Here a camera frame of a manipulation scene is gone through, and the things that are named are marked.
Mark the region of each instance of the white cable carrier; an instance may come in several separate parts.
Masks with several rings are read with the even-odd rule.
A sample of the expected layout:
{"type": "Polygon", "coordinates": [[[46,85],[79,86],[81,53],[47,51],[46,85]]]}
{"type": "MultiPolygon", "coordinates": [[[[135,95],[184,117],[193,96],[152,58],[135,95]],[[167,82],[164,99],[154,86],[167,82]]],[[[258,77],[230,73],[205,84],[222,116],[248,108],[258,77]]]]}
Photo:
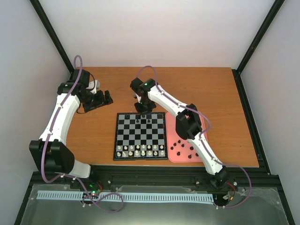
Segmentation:
{"type": "MultiPolygon", "coordinates": [[[[111,192],[102,192],[97,201],[111,192]]],[[[212,194],[162,194],[162,193],[121,193],[125,203],[201,203],[213,204],[212,194]]],[[[85,196],[83,191],[38,191],[37,199],[40,200],[76,200],[82,201],[85,196]]],[[[121,202],[116,195],[109,195],[103,202],[121,202]]]]}

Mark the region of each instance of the black aluminum frame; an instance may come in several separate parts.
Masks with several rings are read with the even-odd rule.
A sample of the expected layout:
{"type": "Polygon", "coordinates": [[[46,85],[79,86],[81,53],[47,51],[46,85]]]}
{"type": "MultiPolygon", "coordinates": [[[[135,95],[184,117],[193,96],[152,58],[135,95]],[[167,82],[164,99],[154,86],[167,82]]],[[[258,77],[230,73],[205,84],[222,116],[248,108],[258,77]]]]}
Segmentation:
{"type": "MultiPolygon", "coordinates": [[[[245,56],[240,62],[237,69],[232,70],[232,74],[236,83],[236,87],[240,96],[241,104],[244,110],[254,149],[259,162],[259,168],[246,168],[253,187],[270,187],[277,188],[281,202],[283,204],[285,214],[289,221],[289,224],[295,224],[288,202],[286,200],[280,179],[278,175],[271,175],[270,168],[263,150],[263,146],[257,131],[257,127],[251,112],[251,108],[248,102],[247,95],[241,79],[241,73],[246,67],[249,59],[263,38],[268,27],[275,18],[277,12],[283,5],[285,0],[275,0],[268,14],[266,15],[262,25],[260,26],[256,36],[250,44],[245,56]]],[[[52,39],[55,47],[57,48],[60,56],[62,57],[66,67],[73,74],[74,68],[67,56],[64,48],[62,47],[47,15],[45,14],[39,0],[30,0],[37,15],[47,30],[50,38],[52,39]]],[[[231,181],[236,181],[239,187],[249,187],[248,180],[245,174],[237,168],[229,168],[231,174],[231,181]]],[[[54,174],[47,174],[49,177],[53,177],[54,174]]],[[[90,183],[96,180],[101,180],[104,189],[110,189],[114,191],[115,188],[119,188],[123,185],[146,185],[146,186],[180,186],[189,187],[192,190],[207,191],[208,193],[220,194],[228,191],[226,188],[222,191],[211,189],[206,183],[208,174],[204,167],[143,167],[143,166],[93,166],[91,170],[91,176],[89,179],[85,179],[84,183],[88,187],[90,183]]],[[[43,180],[40,172],[34,172],[30,180],[28,189],[26,191],[23,203],[15,221],[15,225],[21,223],[23,213],[26,208],[28,198],[33,184],[43,184],[43,180]]],[[[70,179],[59,178],[54,183],[70,184],[73,188],[81,188],[77,182],[73,182],[70,179]]]]}

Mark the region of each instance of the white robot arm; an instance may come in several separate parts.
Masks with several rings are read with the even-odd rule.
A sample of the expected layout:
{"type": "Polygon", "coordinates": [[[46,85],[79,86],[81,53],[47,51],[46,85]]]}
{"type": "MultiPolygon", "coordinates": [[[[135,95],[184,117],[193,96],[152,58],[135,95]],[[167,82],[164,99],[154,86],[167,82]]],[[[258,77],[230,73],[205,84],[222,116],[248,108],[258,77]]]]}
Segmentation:
{"type": "Polygon", "coordinates": [[[62,106],[61,103],[73,87],[78,72],[79,70],[75,70],[72,79],[58,87],[57,101],[50,121],[39,140],[30,142],[29,149],[39,170],[41,170],[42,151],[46,144],[44,163],[46,172],[66,173],[87,178],[90,175],[90,165],[77,161],[66,147],[67,133],[74,113],[81,104],[84,111],[88,112],[111,104],[113,100],[109,91],[106,90],[105,94],[101,90],[97,91],[100,86],[99,81],[89,82],[90,73],[82,70],[78,83],[62,106]]]}
{"type": "Polygon", "coordinates": [[[156,107],[155,103],[158,103],[176,118],[176,133],[194,147],[201,157],[207,173],[215,176],[216,180],[213,186],[221,186],[229,174],[226,167],[216,163],[216,161],[221,161],[209,146],[204,135],[200,136],[202,129],[198,114],[186,109],[197,110],[197,108],[193,104],[187,105],[177,100],[160,85],[156,85],[153,79],[142,82],[136,78],[131,82],[130,88],[135,92],[138,99],[138,103],[135,104],[138,113],[149,113],[156,107]]]}

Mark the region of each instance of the pink piece holder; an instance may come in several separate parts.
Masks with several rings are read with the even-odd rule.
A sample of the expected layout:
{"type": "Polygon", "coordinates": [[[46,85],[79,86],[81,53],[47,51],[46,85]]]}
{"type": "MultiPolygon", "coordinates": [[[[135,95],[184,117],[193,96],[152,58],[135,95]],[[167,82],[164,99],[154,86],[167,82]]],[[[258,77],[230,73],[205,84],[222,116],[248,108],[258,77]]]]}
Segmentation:
{"type": "MultiPolygon", "coordinates": [[[[199,117],[202,130],[205,130],[204,118],[202,116],[199,117]]],[[[177,135],[175,130],[175,118],[169,112],[165,115],[165,124],[169,160],[173,163],[202,162],[201,158],[197,156],[196,150],[191,148],[192,145],[177,135]]]]}

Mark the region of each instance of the wooden table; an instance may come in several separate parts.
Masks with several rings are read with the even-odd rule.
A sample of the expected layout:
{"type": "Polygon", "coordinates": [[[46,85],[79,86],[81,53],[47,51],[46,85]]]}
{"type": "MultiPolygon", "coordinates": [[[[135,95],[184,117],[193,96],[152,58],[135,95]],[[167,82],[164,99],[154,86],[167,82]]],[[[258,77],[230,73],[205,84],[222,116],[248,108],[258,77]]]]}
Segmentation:
{"type": "MultiPolygon", "coordinates": [[[[169,160],[113,161],[117,113],[135,112],[130,82],[139,67],[86,67],[109,90],[113,104],[87,114],[75,114],[67,135],[67,147],[81,162],[93,165],[203,166],[169,160]]],[[[208,141],[223,163],[258,167],[255,150],[230,68],[158,67],[158,82],[178,100],[197,106],[211,121],[208,141]]],[[[140,79],[154,78],[150,68],[140,79]]],[[[157,105],[154,112],[165,112],[157,105]]]]}

